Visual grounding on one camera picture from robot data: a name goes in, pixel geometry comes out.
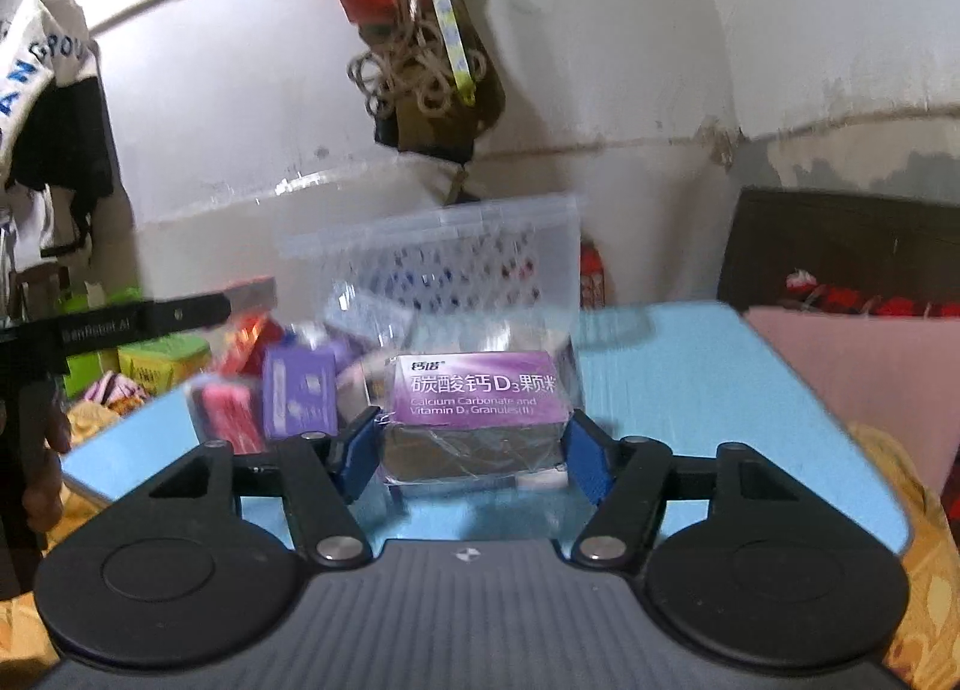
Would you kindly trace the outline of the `purple calcium carbonate box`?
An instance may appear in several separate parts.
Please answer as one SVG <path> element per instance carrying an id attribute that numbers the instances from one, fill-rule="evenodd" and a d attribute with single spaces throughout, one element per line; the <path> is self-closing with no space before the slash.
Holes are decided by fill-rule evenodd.
<path id="1" fill-rule="evenodd" d="M 392 362 L 382 472 L 396 487 L 539 474 L 562 464 L 571 415 L 550 353 L 404 353 Z"/>

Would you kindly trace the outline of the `yellow green tin box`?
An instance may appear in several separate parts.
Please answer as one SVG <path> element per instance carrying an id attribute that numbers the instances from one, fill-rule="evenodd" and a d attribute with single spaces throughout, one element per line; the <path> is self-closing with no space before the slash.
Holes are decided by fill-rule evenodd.
<path id="1" fill-rule="evenodd" d="M 149 396 L 160 396 L 206 369 L 210 344 L 194 334 L 171 334 L 117 349 L 121 373 Z"/>

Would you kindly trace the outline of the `small purple medicine box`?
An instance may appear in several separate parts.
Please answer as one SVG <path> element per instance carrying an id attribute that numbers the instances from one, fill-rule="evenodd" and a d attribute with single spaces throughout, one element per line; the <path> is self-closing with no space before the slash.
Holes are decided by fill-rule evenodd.
<path id="1" fill-rule="evenodd" d="M 272 346 L 262 369 L 263 433 L 278 442 L 337 433 L 335 357 L 327 349 Z"/>

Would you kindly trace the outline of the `pink pillow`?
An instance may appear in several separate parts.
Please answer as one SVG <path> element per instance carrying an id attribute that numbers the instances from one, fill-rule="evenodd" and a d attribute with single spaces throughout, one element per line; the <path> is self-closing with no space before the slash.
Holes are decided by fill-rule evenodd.
<path id="1" fill-rule="evenodd" d="M 844 422 L 892 435 L 934 493 L 958 451 L 958 323 L 757 307 L 745 321 Z"/>

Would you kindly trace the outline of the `dark wooden headboard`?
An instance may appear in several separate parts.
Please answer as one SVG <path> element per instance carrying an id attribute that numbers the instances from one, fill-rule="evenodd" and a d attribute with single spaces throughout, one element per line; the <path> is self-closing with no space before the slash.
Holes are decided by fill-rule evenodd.
<path id="1" fill-rule="evenodd" d="M 797 271 L 867 300 L 958 298 L 958 209 L 836 191 L 740 193 L 716 297 L 743 311 L 788 297 Z"/>

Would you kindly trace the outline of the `clear plastic perforated basket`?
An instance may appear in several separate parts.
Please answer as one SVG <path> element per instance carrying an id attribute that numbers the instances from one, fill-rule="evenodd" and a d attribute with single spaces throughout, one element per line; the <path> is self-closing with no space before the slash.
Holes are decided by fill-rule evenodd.
<path id="1" fill-rule="evenodd" d="M 579 314 L 581 211 L 569 194 L 472 202 L 291 236 L 314 318 L 398 352 L 566 346 Z"/>

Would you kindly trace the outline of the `brown hanging bag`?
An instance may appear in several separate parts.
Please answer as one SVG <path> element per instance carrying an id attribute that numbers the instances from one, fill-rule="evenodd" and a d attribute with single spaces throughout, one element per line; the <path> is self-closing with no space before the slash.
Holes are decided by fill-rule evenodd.
<path id="1" fill-rule="evenodd" d="M 392 24 L 353 24 L 366 50 L 350 59 L 347 76 L 363 95 L 376 144 L 466 165 L 475 142 L 505 111 L 506 96 L 466 2 L 452 0 L 452 10 L 470 64 L 472 102 L 457 90 L 433 0 L 397 0 Z"/>

